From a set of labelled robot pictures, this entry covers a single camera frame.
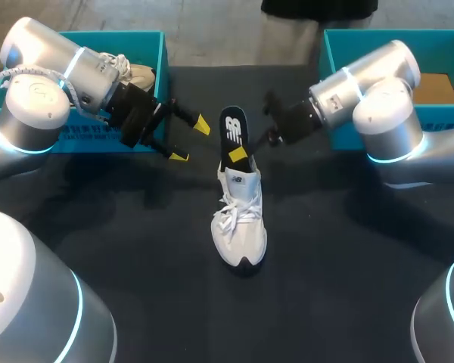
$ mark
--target shoelace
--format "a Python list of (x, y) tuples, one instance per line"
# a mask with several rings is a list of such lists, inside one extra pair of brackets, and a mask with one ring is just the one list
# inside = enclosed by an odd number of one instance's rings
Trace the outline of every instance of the shoelace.
[(107, 63), (120, 71), (120, 77), (131, 76), (131, 64), (124, 54), (100, 53), (101, 58)]
[(214, 215), (220, 214), (219, 227), (223, 233), (229, 234), (229, 240), (232, 239), (238, 223), (250, 223), (262, 218), (263, 210), (259, 203), (260, 195), (259, 192), (256, 192), (256, 196), (246, 204), (239, 203), (226, 194), (223, 195), (220, 202), (225, 203), (225, 206)]

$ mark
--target cardboard box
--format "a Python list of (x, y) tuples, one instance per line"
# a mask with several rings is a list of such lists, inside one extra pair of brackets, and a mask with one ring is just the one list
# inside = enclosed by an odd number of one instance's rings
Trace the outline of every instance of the cardboard box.
[(454, 87), (446, 73), (422, 73), (414, 90), (415, 104), (454, 104)]

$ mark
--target black insole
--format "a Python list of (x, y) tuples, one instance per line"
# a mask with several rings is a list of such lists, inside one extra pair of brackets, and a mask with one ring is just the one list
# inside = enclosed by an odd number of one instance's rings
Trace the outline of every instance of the black insole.
[(244, 157), (238, 161), (232, 161), (229, 153), (244, 147), (248, 153), (249, 129), (247, 127), (247, 117), (244, 111), (237, 106), (229, 106), (223, 109), (220, 114), (220, 148), (221, 163), (220, 170), (225, 171), (225, 167), (238, 170), (240, 172), (253, 172), (250, 167), (249, 157)]

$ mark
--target shoe tongue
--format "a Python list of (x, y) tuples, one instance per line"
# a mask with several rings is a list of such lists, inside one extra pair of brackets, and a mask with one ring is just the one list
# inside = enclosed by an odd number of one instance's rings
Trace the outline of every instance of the shoe tongue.
[(249, 202), (254, 197), (259, 184), (259, 175), (256, 172), (246, 173), (225, 168), (225, 178), (229, 193), (235, 199)]

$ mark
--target new balance logo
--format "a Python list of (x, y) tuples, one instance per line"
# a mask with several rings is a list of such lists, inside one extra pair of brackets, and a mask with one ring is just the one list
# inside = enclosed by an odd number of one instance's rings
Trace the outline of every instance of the new balance logo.
[(225, 118), (225, 127), (227, 128), (227, 138), (239, 145), (242, 145), (241, 123), (238, 119)]

